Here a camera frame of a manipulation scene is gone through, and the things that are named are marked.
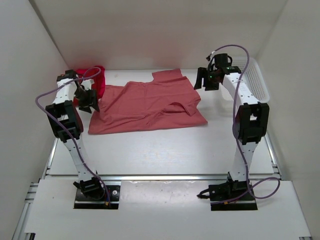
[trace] white basket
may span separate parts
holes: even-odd
[[[232,65],[238,66],[243,71],[247,62],[246,57],[234,57]],[[267,103],[270,100],[269,92],[266,87],[264,78],[262,77],[257,61],[250,57],[249,66],[246,73],[243,75],[243,81],[247,83],[248,88],[256,99],[262,103]]]

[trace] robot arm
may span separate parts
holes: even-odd
[[[96,91],[91,89],[92,79],[84,80],[81,83],[71,82],[67,84],[67,82],[76,78],[78,78],[77,73],[73,70],[68,70],[65,74],[58,76],[58,87],[62,85],[65,86],[58,90],[53,103],[47,105],[45,109],[67,128],[75,138],[82,158],[88,161],[88,155],[81,136],[84,127],[73,100],[74,97],[78,100],[79,110],[91,113],[90,107],[99,111],[98,98]],[[87,164],[81,159],[70,136],[54,120],[50,117],[48,119],[55,137],[59,138],[69,150],[78,172],[79,182],[74,182],[73,184],[80,189],[85,196],[94,199],[101,198],[101,196],[104,195],[104,189],[95,174],[96,171],[92,166],[88,168]]]
[[[233,165],[228,172],[227,182],[210,185],[208,189],[198,195],[199,198],[210,198],[213,202],[219,202],[240,196],[247,191],[247,169],[241,152],[246,159],[249,170],[255,149],[267,132],[269,106],[267,103],[259,102],[242,80],[235,96],[241,70],[237,66],[232,66],[232,58],[226,53],[217,54],[213,58],[215,69],[211,64],[209,64],[208,68],[198,68],[194,89],[200,89],[202,81],[205,91],[218,90],[219,84],[222,84],[233,97],[233,100],[236,98],[236,115],[232,131],[240,146],[240,148],[236,148]],[[203,195],[206,192],[209,192],[209,196]],[[238,202],[241,203],[242,200],[247,203],[242,204],[239,208],[240,210],[243,210],[244,206],[247,210],[256,209],[255,203],[250,204],[250,201],[254,201],[254,199],[249,193],[239,198]],[[211,205],[211,209],[238,210],[234,206],[229,209],[227,206],[221,207],[219,205]]]

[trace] purple cable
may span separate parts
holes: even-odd
[[[92,70],[92,69],[98,69],[98,72],[95,73],[95,74],[93,74],[92,76],[87,76],[87,77],[85,77],[86,73],[87,73],[88,71]],[[97,76],[97,75],[100,74],[100,73],[101,73],[101,69],[100,69],[99,67],[97,67],[97,66],[94,66],[94,67],[92,67],[92,68],[89,68],[87,71],[85,71],[85,73],[83,74],[83,77],[81,77],[81,78],[76,78],[76,79],[72,79],[72,80],[67,81],[65,84],[63,84],[63,85],[61,85],[61,86],[59,86],[59,87],[57,87],[57,88],[55,88],[55,89],[53,89],[53,90],[51,90],[51,91],[48,91],[48,92],[45,92],[45,93],[40,94],[39,96],[37,96],[37,97],[35,98],[35,104],[36,104],[45,114],[47,114],[47,115],[49,116],[49,118],[51,118],[53,121],[55,121],[55,122],[66,132],[66,134],[68,134],[68,136],[71,138],[71,140],[72,140],[73,143],[74,143],[75,149],[76,149],[76,151],[77,151],[77,153],[78,153],[78,155],[79,155],[79,158],[80,158],[81,162],[83,163],[84,167],[89,171],[89,173],[91,173],[94,177],[96,177],[97,179],[99,179],[99,181],[102,183],[103,188],[104,188],[104,191],[106,192],[106,195],[107,195],[107,201],[108,201],[109,206],[110,206],[110,194],[109,194],[109,191],[108,191],[108,188],[107,188],[105,182],[104,182],[97,174],[95,174],[93,171],[91,171],[91,169],[87,166],[85,160],[83,159],[83,157],[82,157],[82,155],[81,155],[81,153],[80,153],[79,146],[78,146],[78,144],[77,144],[77,142],[76,142],[76,139],[72,136],[72,134],[69,132],[69,130],[68,130],[61,122],[59,122],[52,114],[50,114],[50,112],[48,112],[48,111],[47,111],[44,107],[42,107],[42,106],[40,105],[40,103],[39,103],[39,99],[40,99],[40,98],[42,98],[42,97],[44,97],[44,96],[46,96],[46,95],[52,94],[52,93],[54,93],[54,92],[57,92],[58,90],[62,89],[64,86],[66,86],[66,85],[68,85],[68,84],[70,84],[70,83],[73,83],[73,82],[76,82],[76,81],[80,81],[80,80],[91,79],[91,78]]]
[[[237,196],[237,197],[234,197],[234,198],[230,198],[230,199],[227,199],[227,200],[223,200],[223,201],[216,201],[216,202],[212,202],[211,204],[214,205],[214,204],[223,204],[225,202],[233,202],[233,201],[236,201],[238,199],[240,199],[241,197],[243,197],[244,195],[246,195],[247,193],[249,193],[254,199],[267,199],[271,196],[273,196],[279,189],[280,187],[280,180],[274,176],[270,176],[270,177],[267,177],[267,178],[264,178],[264,179],[261,179],[260,181],[256,182],[252,187],[250,187],[250,180],[249,180],[249,168],[248,168],[248,162],[247,162],[247,159],[245,157],[245,155],[243,154],[242,152],[242,149],[241,149],[241,146],[240,146],[240,143],[236,137],[236,132],[235,132],[235,125],[236,125],[236,105],[237,105],[237,96],[238,96],[238,90],[239,90],[239,86],[240,86],[240,83],[241,83],[241,78],[243,77],[244,73],[246,72],[247,68],[248,68],[248,65],[249,65],[249,61],[250,61],[250,55],[249,55],[249,52],[246,48],[244,48],[243,46],[240,46],[240,45],[237,45],[237,44],[228,44],[228,45],[224,45],[224,46],[221,46],[219,48],[217,48],[215,50],[218,51],[220,49],[224,49],[226,47],[237,47],[237,48],[241,48],[242,50],[245,51],[245,54],[246,54],[246,64],[243,68],[243,71],[241,72],[240,76],[239,76],[239,79],[238,79],[238,82],[236,84],[236,88],[235,88],[235,93],[234,93],[234,101],[233,101],[233,112],[232,112],[232,120],[233,120],[233,125],[232,125],[232,132],[233,132],[233,136],[235,138],[235,141],[236,141],[236,145],[241,153],[241,156],[242,156],[242,159],[243,159],[243,162],[244,162],[244,165],[245,165],[245,178],[246,178],[246,186],[247,186],[247,190],[242,193],[241,195]],[[270,193],[269,195],[267,196],[255,196],[253,193],[252,193],[252,189],[254,187],[256,187],[257,185],[261,184],[262,182],[264,181],[267,181],[267,180],[277,180],[278,181],[278,185],[276,186],[275,190]]]

